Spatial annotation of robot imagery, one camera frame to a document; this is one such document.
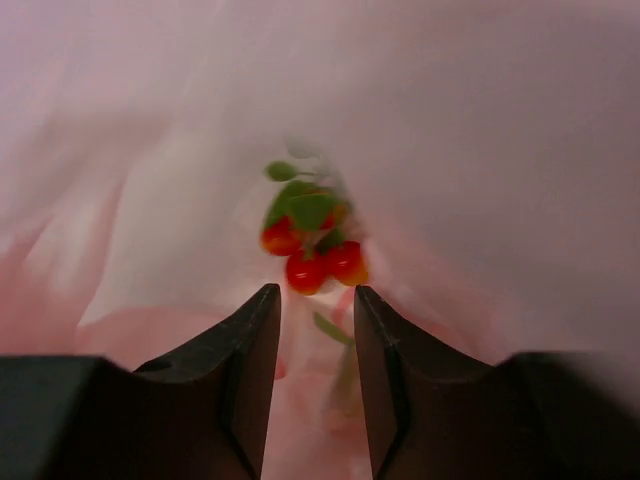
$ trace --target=printed fruit pattern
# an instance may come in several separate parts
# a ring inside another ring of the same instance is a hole
[[[289,286],[314,295],[331,276],[347,286],[366,283],[369,275],[360,244],[344,233],[351,208],[323,184],[326,175],[300,171],[284,160],[269,163],[265,174],[285,185],[267,210],[260,243],[271,255],[289,257]]]

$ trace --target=red berry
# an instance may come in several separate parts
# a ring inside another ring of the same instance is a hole
[[[289,286],[303,295],[320,290],[328,276],[322,257],[316,252],[307,256],[303,250],[289,257],[285,273]]]
[[[260,237],[260,243],[271,255],[287,257],[300,250],[301,235],[291,228],[291,222],[283,217],[275,225],[266,228]]]
[[[328,272],[349,287],[367,283],[369,280],[367,265],[358,242],[348,241],[333,247],[327,252],[325,263]]]

